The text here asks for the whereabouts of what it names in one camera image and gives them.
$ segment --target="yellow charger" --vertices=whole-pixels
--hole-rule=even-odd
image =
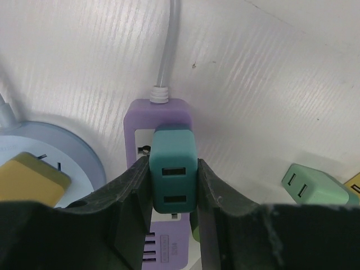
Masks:
[[[353,193],[355,193],[358,197],[360,197],[360,173],[355,175],[353,178],[351,178],[349,181],[347,181],[344,185],[349,190],[351,190]]]
[[[31,200],[54,207],[70,184],[65,173],[27,152],[0,167],[0,201]]]

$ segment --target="cord strain relief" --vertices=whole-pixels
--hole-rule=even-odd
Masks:
[[[154,86],[150,93],[150,102],[164,104],[169,102],[169,88]]]

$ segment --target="usb charger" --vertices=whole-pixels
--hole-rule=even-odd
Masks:
[[[54,207],[70,184],[68,175],[27,152],[0,166],[0,201],[33,200]]]
[[[194,211],[197,151],[189,127],[159,127],[154,133],[149,165],[154,209],[161,214]]]
[[[282,185],[299,204],[359,204],[359,198],[334,177],[299,164],[289,167]]]
[[[345,187],[360,198],[360,173],[347,181]]]

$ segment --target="white round power hub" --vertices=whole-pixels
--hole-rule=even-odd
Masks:
[[[67,207],[106,184],[104,168],[95,152],[78,136],[55,125],[23,122],[0,131],[0,166],[21,152],[29,152],[71,178],[71,185],[55,207]]]

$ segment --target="teal usb charger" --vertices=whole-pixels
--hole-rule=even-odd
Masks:
[[[298,204],[359,204],[359,198],[334,177],[299,164],[289,167],[282,185]]]
[[[187,126],[162,126],[155,131],[149,165],[157,212],[196,209],[197,151],[194,134]]]

